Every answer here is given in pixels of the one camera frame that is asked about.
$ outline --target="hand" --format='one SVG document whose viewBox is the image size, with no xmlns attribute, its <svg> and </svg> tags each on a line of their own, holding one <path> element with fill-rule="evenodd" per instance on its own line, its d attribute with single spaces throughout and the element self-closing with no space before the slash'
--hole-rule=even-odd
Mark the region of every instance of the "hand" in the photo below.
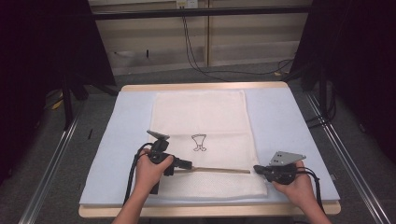
<svg viewBox="0 0 396 224">
<path fill-rule="evenodd" d="M 144 155 L 147 153 L 150 153 L 150 150 L 147 148 L 144 148 L 140 152 L 140 155 L 143 156 L 140 157 L 136 165 L 134 191 L 132 191 L 131 197 L 114 219 L 113 224 L 138 223 L 140 212 L 149 196 L 149 192 L 152 187 L 160 181 L 161 175 L 163 175 L 165 169 L 173 162 L 174 157 L 168 156 L 160 164 L 154 164 L 149 160 L 147 155 Z"/>
<path fill-rule="evenodd" d="M 304 163 L 297 161 L 296 166 L 304 167 Z M 309 175 L 297 174 L 294 181 L 289 185 L 281 185 L 275 181 L 272 184 L 278 191 L 284 193 L 292 203 L 302 209 L 311 206 L 312 203 L 317 203 Z"/>
<path fill-rule="evenodd" d="M 144 148 L 140 155 L 150 153 L 150 150 Z M 160 164 L 154 164 L 149 160 L 147 155 L 140 157 L 136 165 L 136 181 L 134 183 L 134 190 L 140 190 L 149 195 L 152 187 L 160 181 L 163 172 L 173 162 L 173 156 L 168 156 Z"/>
</svg>

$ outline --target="black cable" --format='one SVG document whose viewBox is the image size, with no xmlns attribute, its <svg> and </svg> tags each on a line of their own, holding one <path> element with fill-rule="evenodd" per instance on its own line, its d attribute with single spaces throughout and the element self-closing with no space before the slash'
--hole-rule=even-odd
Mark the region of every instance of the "black cable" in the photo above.
<svg viewBox="0 0 396 224">
<path fill-rule="evenodd" d="M 139 161 L 140 157 L 143 155 L 146 155 L 146 154 L 140 155 L 140 152 L 146 146 L 152 146 L 152 143 L 146 143 L 141 148 L 139 148 L 137 150 L 136 154 L 134 155 L 134 161 L 132 162 L 131 171 L 129 172 L 128 185 L 126 187 L 125 198 L 124 198 L 122 205 L 124 205 L 126 203 L 126 201 L 128 201 L 128 199 L 129 199 L 129 196 L 131 194 L 132 181 L 134 180 L 134 168 L 136 168 L 137 162 Z"/>
<path fill-rule="evenodd" d="M 185 17 L 182 17 L 183 19 L 183 26 L 184 26 L 184 35 L 185 35 L 185 39 L 186 39 L 186 48 L 187 48 L 187 59 L 189 60 L 189 64 L 190 66 L 197 72 L 202 73 L 204 76 L 206 77 L 211 77 L 211 78 L 215 78 L 221 81 L 226 81 L 226 82 L 230 82 L 229 80 L 225 80 L 219 77 L 212 77 L 209 76 L 208 73 L 236 73 L 236 74 L 246 74 L 246 75 L 253 75 L 253 76 L 263 76 L 263 75 L 270 75 L 273 74 L 275 72 L 281 71 L 282 68 L 286 67 L 289 63 L 291 63 L 292 61 L 294 61 L 293 59 L 287 59 L 287 60 L 282 60 L 280 62 L 278 62 L 278 68 L 276 70 L 270 71 L 270 72 L 265 72 L 265 73 L 250 73 L 250 72 L 240 72 L 240 71 L 230 71 L 230 70 L 215 70 L 215 71 L 203 71 L 197 64 L 194 54 L 192 52 L 192 46 L 191 46 L 191 41 L 190 41 L 190 36 L 189 36 L 189 28 L 187 26 L 187 21 Z M 190 47 L 190 52 L 191 52 L 191 56 L 193 58 L 194 64 L 196 67 L 194 67 L 191 63 L 190 60 L 190 54 L 189 54 L 189 47 Z"/>
<path fill-rule="evenodd" d="M 311 69 L 313 66 L 315 66 L 316 61 L 315 61 L 315 56 L 312 54 L 308 58 L 308 63 L 304 64 L 303 66 L 300 66 L 300 68 L 296 69 L 295 71 L 289 73 L 287 76 L 282 77 L 279 81 L 283 82 L 289 82 L 295 78 L 300 77 L 303 73 L 306 73 L 309 69 Z"/>
<path fill-rule="evenodd" d="M 206 77 L 211 77 L 211 78 L 214 78 L 214 79 L 217 79 L 217 80 L 220 80 L 220 81 L 230 82 L 229 80 L 225 80 L 225 79 L 222 79 L 222 78 L 219 78 L 219 77 L 212 77 L 212 76 L 208 75 L 206 72 L 204 72 L 204 71 L 201 70 L 201 68 L 198 66 L 198 64 L 197 64 L 197 62 L 196 62 L 196 60 L 195 60 L 194 53 L 192 52 L 192 46 L 191 46 L 190 36 L 189 36 L 189 28 L 187 27 L 186 18 L 185 18 L 185 17 L 182 17 L 182 19 L 183 19 L 183 26 L 184 26 L 184 37 L 185 37 L 185 40 L 186 40 L 187 59 L 189 60 L 190 66 L 191 66 L 195 71 L 201 73 L 202 75 L 204 75 L 204 76 L 206 76 Z M 191 56 L 192 56 L 192 58 L 193 58 L 193 60 L 194 60 L 194 63 L 195 63 L 195 66 L 196 66 L 196 67 L 194 67 L 194 66 L 192 65 L 192 63 L 191 63 L 190 54 L 189 54 L 189 46 L 190 46 Z"/>
<path fill-rule="evenodd" d="M 305 120 L 306 123 L 312 122 L 316 119 L 324 119 L 324 121 L 322 121 L 318 124 L 309 126 L 308 129 L 316 128 L 318 126 L 321 126 L 323 124 L 327 124 L 327 123 L 331 122 L 334 119 L 336 112 L 337 112 L 337 105 L 335 102 L 335 87 L 334 87 L 334 85 L 332 85 L 332 98 L 330 100 L 329 108 L 327 109 L 327 114 L 329 116 L 327 118 L 325 118 L 322 115 L 318 115 L 316 117 L 313 117 L 312 119 L 306 119 Z"/>
<path fill-rule="evenodd" d="M 324 211 L 324 208 L 323 208 L 322 201 L 321 201 L 319 178 L 315 175 L 315 173 L 311 169 L 309 169 L 307 167 L 297 167 L 297 169 L 305 169 L 305 170 L 308 170 L 308 171 L 297 171 L 296 174 L 311 175 L 314 178 L 315 187 L 316 187 L 316 190 L 317 190 L 317 202 L 318 202 L 318 205 L 319 205 L 320 209 L 323 211 L 324 214 L 326 214 L 325 211 Z"/>
</svg>

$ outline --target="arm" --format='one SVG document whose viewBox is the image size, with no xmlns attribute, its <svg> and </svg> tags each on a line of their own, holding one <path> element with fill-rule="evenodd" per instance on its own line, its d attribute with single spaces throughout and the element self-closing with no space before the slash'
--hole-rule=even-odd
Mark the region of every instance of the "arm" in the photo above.
<svg viewBox="0 0 396 224">
<path fill-rule="evenodd" d="M 296 165 L 304 167 L 302 161 L 297 161 Z M 297 175 L 289 185 L 281 185 L 275 181 L 272 183 L 278 191 L 284 193 L 293 204 L 304 212 L 312 224 L 331 223 L 318 205 L 309 175 Z"/>
<path fill-rule="evenodd" d="M 144 149 L 140 153 L 149 153 L 149 149 Z M 113 224 L 137 223 L 149 192 L 152 187 L 160 181 L 163 171 L 172 164 L 173 157 L 168 156 L 160 164 L 154 164 L 149 157 L 142 156 L 136 165 L 136 181 L 134 182 L 134 190 L 128 201 L 121 208 L 119 214 L 114 219 Z"/>
</svg>

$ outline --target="table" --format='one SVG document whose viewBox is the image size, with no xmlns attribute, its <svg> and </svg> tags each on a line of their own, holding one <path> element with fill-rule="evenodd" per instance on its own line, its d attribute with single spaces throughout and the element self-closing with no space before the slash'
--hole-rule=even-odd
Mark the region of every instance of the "table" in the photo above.
<svg viewBox="0 0 396 224">
<path fill-rule="evenodd" d="M 285 89 L 284 82 L 234 82 L 234 83 L 193 83 L 161 85 L 128 85 L 123 91 L 193 91 L 193 90 L 234 90 L 234 89 Z M 326 200 L 323 207 L 327 214 L 335 215 L 341 211 L 338 200 Z M 120 206 L 87 205 L 79 207 L 82 217 L 115 217 Z M 302 211 L 289 202 L 237 202 L 237 203 L 148 203 L 141 217 L 249 217 L 249 216 L 293 216 Z"/>
</svg>

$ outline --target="wooden stick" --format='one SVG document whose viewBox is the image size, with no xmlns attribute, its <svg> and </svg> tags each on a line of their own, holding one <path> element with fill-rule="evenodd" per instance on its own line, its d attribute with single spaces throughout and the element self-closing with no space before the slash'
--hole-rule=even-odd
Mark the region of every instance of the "wooden stick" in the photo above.
<svg viewBox="0 0 396 224">
<path fill-rule="evenodd" d="M 187 173 L 192 173 L 192 172 L 212 172 L 212 173 L 227 173 L 227 174 L 250 174 L 249 170 L 194 167 L 194 166 L 192 166 L 192 168 L 190 170 L 175 170 L 175 174 L 187 174 Z"/>
</svg>

